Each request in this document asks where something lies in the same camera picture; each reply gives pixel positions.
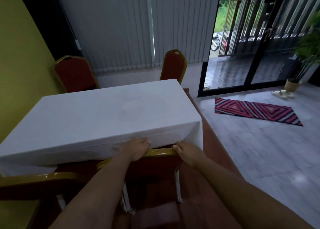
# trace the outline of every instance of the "grass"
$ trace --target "grass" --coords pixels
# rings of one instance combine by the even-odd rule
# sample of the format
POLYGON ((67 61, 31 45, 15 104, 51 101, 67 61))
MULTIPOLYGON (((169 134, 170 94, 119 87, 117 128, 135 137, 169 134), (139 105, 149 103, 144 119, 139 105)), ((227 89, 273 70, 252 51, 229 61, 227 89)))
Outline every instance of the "grass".
POLYGON ((216 24, 214 26, 214 32, 223 31, 223 27, 226 23, 226 16, 228 13, 229 6, 221 6, 218 9, 216 24))

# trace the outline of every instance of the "metal fence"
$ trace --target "metal fence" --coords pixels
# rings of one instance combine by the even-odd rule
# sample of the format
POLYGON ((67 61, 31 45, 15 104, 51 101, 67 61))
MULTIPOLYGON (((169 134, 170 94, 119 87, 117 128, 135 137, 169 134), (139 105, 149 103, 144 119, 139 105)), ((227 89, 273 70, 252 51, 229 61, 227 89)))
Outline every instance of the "metal fence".
MULTIPOLYGON (((275 0, 231 0, 219 56, 255 54, 275 0)), ((320 0, 286 0, 271 30, 267 52, 293 50, 312 30, 310 17, 320 0)))

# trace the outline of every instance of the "glass pane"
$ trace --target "glass pane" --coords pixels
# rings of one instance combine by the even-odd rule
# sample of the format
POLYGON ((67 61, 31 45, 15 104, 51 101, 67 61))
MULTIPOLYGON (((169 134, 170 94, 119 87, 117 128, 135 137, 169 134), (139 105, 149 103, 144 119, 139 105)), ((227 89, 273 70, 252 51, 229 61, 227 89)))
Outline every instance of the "glass pane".
POLYGON ((284 0, 271 32, 269 45, 252 83, 286 80, 295 69, 295 49, 310 28, 310 17, 320 0, 284 0))
POLYGON ((219 0, 204 90, 243 85, 274 0, 219 0))

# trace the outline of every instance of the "red and navy rug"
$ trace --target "red and navy rug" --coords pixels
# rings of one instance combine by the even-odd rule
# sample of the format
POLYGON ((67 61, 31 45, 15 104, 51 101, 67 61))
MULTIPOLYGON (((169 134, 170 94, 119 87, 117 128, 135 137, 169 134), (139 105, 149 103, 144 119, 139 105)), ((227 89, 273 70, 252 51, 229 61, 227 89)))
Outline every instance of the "red and navy rug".
POLYGON ((235 115, 303 126, 293 109, 288 106, 215 98, 214 111, 219 114, 235 115))

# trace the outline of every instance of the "white slipper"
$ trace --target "white slipper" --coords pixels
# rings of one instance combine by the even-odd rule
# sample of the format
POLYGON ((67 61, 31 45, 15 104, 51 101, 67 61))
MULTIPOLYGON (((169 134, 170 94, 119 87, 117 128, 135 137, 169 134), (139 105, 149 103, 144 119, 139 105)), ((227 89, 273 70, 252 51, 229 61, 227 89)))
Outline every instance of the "white slipper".
POLYGON ((278 90, 278 91, 272 91, 271 92, 274 96, 277 96, 283 100, 286 100, 288 97, 285 95, 285 92, 283 90, 278 90))
POLYGON ((211 87, 209 85, 203 87, 203 90, 210 90, 210 89, 211 87))
POLYGON ((289 91, 286 91, 286 90, 281 90, 285 96, 287 96, 288 98, 291 98, 293 99, 294 98, 294 94, 289 92, 289 91))

